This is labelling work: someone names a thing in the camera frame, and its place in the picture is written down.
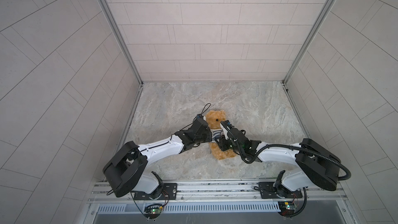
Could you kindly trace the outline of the blue white striped knit sweater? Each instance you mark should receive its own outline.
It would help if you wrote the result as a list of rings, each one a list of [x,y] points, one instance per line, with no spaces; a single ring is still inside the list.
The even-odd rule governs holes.
[[[223,130],[222,129],[211,129],[211,133],[212,133],[212,138],[211,140],[213,142],[219,142],[221,140],[221,138],[223,137]]]

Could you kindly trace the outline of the tan plush teddy bear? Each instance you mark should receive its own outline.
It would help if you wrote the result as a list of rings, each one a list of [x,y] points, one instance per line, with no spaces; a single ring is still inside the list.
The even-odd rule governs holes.
[[[226,113],[225,111],[215,111],[211,110],[206,114],[206,121],[208,123],[208,126],[212,131],[217,131],[217,130],[222,130],[220,123],[222,121],[227,120]],[[217,159],[217,160],[223,160],[223,159],[229,159],[229,158],[234,158],[236,157],[236,153],[234,153],[233,150],[227,150],[227,151],[222,151],[217,143],[211,142],[209,144],[210,150],[212,155]]]

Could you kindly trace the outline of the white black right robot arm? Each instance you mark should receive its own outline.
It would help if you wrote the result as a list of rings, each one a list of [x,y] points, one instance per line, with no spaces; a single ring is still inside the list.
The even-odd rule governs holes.
[[[249,140],[245,133],[237,128],[223,127],[228,146],[237,152],[246,164],[254,162],[282,162],[296,166],[296,169],[282,172],[274,187],[288,191],[317,186],[323,190],[335,191],[343,169],[341,160],[327,149],[311,139],[300,143],[269,144]]]

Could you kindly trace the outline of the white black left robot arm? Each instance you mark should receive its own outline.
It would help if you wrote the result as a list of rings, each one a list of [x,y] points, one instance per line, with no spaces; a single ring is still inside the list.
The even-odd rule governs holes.
[[[150,144],[125,143],[104,166],[103,173],[111,186],[109,194],[121,198],[131,192],[144,192],[155,199],[162,194],[164,183],[146,167],[166,157],[178,155],[202,143],[209,143],[212,132],[202,115],[189,128]]]

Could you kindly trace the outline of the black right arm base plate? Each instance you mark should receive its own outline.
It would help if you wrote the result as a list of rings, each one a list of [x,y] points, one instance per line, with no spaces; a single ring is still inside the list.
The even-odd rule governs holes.
[[[254,190],[259,191],[262,199],[293,199],[303,198],[300,190],[291,191],[282,185],[274,186],[274,182],[259,182]]]

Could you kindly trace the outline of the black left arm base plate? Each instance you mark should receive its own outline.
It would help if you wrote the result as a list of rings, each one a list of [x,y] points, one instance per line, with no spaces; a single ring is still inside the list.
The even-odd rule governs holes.
[[[145,192],[135,192],[134,200],[139,201],[161,201],[161,200],[175,200],[177,195],[177,183],[164,183],[162,189],[158,187],[153,193],[147,194]]]

